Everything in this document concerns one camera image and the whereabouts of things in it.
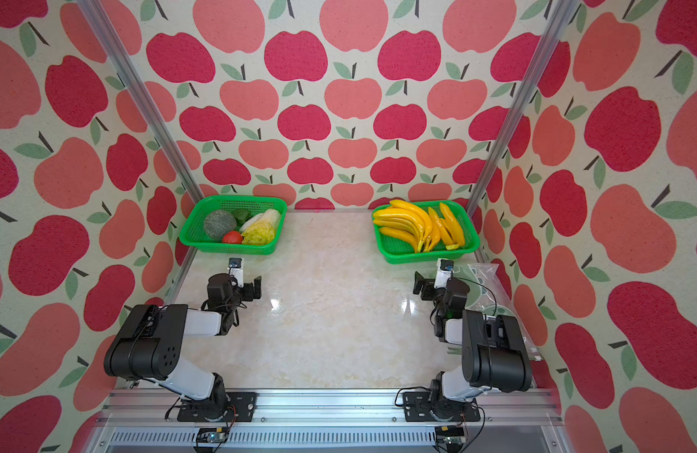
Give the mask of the zip-top bag with dinosaur print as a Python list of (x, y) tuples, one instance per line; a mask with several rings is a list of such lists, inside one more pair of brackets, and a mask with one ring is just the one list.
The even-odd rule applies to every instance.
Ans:
[(499, 279), (499, 266), (487, 263), (461, 263), (453, 271), (454, 279), (466, 283), (469, 293), (465, 307), (471, 311), (480, 311), (486, 316), (507, 315), (515, 317), (519, 323), (521, 336), (532, 361), (543, 360), (539, 348), (529, 336), (529, 332), (520, 320), (514, 302), (505, 292)]

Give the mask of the yellow banana bunch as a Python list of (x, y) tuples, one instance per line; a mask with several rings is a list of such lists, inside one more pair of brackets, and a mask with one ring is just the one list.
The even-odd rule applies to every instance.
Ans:
[(386, 208), (375, 211), (372, 218), (381, 235), (407, 243), (414, 253), (433, 251), (441, 239), (429, 214), (404, 200), (391, 200)]
[(456, 250), (466, 245), (465, 232), (446, 203), (441, 202), (437, 209), (429, 207), (428, 214), (434, 228), (431, 247), (442, 243), (446, 250)]

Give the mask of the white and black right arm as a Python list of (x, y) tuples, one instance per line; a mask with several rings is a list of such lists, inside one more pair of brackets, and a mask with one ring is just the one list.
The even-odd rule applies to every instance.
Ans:
[(435, 279), (415, 273), (412, 292), (433, 303), (434, 335), (458, 347), (461, 364), (439, 373), (428, 388), (412, 388), (403, 396), (407, 420), (477, 421), (481, 394), (529, 390), (531, 361), (521, 328), (515, 317), (499, 313), (488, 286), (438, 271)]

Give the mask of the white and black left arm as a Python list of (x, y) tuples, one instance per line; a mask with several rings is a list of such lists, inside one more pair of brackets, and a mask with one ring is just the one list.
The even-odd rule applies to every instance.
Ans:
[(178, 396), (178, 422), (250, 422), (254, 393), (229, 393), (223, 377), (182, 357), (187, 337), (222, 337), (240, 324), (238, 311), (262, 297), (262, 278), (243, 283), (232, 273), (208, 280), (200, 308), (186, 304), (138, 305), (112, 340), (104, 371), (126, 381), (150, 381)]

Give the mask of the empty green plastic basket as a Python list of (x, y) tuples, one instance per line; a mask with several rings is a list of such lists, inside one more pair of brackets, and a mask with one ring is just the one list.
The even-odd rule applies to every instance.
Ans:
[[(387, 262), (390, 264), (408, 264), (415, 262), (432, 262), (437, 259), (455, 260), (479, 249), (480, 238), (478, 232), (473, 226), (466, 210), (461, 205), (453, 201), (424, 201), (413, 204), (428, 212), (429, 207), (437, 209), (441, 202), (446, 203), (457, 217), (457, 220), (465, 232), (466, 245), (456, 250), (446, 250), (442, 243), (438, 243), (431, 252), (414, 253), (410, 245), (403, 241), (381, 235), (379, 228), (374, 225), (379, 251)], [(373, 213), (377, 210), (386, 208), (388, 205), (389, 203), (374, 209)]]

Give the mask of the red tomato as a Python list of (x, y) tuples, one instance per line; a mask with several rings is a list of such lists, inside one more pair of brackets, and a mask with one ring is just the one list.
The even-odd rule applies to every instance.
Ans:
[(222, 243), (225, 243), (226, 245), (242, 245), (243, 241), (243, 235), (237, 230), (233, 230), (227, 233), (222, 238)]

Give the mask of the yellow-green cabbage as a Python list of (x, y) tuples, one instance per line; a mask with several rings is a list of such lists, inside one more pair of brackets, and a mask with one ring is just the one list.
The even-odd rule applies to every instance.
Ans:
[(243, 245), (268, 245), (277, 236), (278, 224), (282, 215), (275, 209), (269, 209), (257, 214), (246, 221), (240, 228)]

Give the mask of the green basket with vegetables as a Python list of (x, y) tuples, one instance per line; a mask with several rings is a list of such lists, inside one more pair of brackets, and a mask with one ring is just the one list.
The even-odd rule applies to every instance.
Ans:
[(203, 252), (270, 255), (277, 248), (286, 213), (280, 198), (207, 197), (190, 213), (180, 241)]

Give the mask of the green broccoli head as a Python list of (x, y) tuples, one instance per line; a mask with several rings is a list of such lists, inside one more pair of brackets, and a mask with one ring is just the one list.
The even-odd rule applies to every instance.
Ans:
[(236, 230), (237, 222), (229, 211), (219, 210), (209, 213), (203, 222), (203, 230), (213, 241), (221, 242), (229, 232)]

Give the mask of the green pepper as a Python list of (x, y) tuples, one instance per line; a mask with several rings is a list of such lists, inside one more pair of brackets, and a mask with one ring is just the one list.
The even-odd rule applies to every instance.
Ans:
[(232, 211), (231, 214), (239, 226), (242, 226), (246, 221), (248, 221), (252, 217), (250, 210), (243, 208), (236, 209)]

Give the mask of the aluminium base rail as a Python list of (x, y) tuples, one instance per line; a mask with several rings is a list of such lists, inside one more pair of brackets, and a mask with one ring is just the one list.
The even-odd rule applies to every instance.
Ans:
[(83, 452), (570, 452), (547, 391), (485, 394), (442, 415), (418, 391), (232, 392), (235, 422), (180, 422), (162, 390), (112, 392)]

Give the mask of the aluminium frame post left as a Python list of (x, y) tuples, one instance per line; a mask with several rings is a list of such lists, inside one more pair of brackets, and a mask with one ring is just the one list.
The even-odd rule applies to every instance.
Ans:
[(95, 33), (95, 37), (110, 58), (116, 73), (125, 82), (126, 88), (129, 90), (137, 109), (146, 120), (153, 136), (162, 145), (163, 151), (177, 172), (186, 193), (189, 194), (193, 202), (199, 202), (204, 198), (204, 194), (195, 181), (180, 148), (169, 132), (148, 87), (135, 69), (131, 56), (121, 42), (106, 9), (103, 8), (100, 1), (78, 1), (77, 4), (91, 30)]

